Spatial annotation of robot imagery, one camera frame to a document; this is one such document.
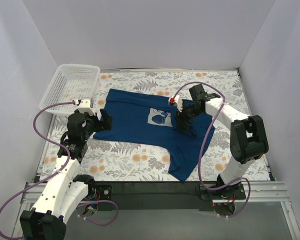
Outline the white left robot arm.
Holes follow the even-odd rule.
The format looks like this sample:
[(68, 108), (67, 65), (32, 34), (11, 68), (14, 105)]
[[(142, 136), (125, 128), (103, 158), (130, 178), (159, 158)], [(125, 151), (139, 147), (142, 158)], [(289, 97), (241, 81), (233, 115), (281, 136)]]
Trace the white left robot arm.
[(100, 203), (109, 203), (91, 175), (79, 174), (77, 169), (88, 150), (88, 140), (96, 132), (109, 131), (112, 117), (100, 109), (101, 118), (82, 108), (68, 117), (67, 131), (60, 138), (55, 170), (45, 182), (40, 197), (30, 210), (24, 210), (19, 218), (26, 240), (62, 240), (66, 235), (66, 224), (82, 200), (92, 211)]

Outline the blue t shirt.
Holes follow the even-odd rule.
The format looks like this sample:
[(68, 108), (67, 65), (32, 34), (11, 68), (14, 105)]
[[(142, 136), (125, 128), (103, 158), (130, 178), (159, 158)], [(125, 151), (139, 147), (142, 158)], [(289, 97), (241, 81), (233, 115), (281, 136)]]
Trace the blue t shirt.
[(112, 117), (112, 128), (95, 133), (93, 138), (165, 148), (170, 153), (169, 174), (185, 182), (198, 164), (201, 147), (208, 149), (215, 128), (210, 126), (212, 116), (201, 114), (194, 119), (194, 135), (178, 131), (174, 119), (177, 108), (168, 100), (110, 89), (104, 109)]

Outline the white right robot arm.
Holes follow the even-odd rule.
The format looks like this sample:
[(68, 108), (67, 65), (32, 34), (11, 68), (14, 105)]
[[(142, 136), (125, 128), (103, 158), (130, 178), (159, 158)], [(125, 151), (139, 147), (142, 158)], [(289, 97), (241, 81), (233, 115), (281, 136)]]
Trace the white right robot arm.
[(201, 186), (209, 192), (215, 192), (227, 199), (239, 189), (243, 176), (256, 160), (269, 151), (269, 144), (263, 119), (259, 115), (247, 115), (226, 104), (226, 97), (215, 87), (213, 93), (204, 90), (205, 83), (193, 81), (189, 89), (192, 103), (187, 104), (178, 93), (168, 100), (175, 106), (176, 128), (189, 136), (195, 134), (194, 119), (202, 114), (212, 116), (230, 131), (231, 158), (227, 167), (218, 175), (214, 186)]

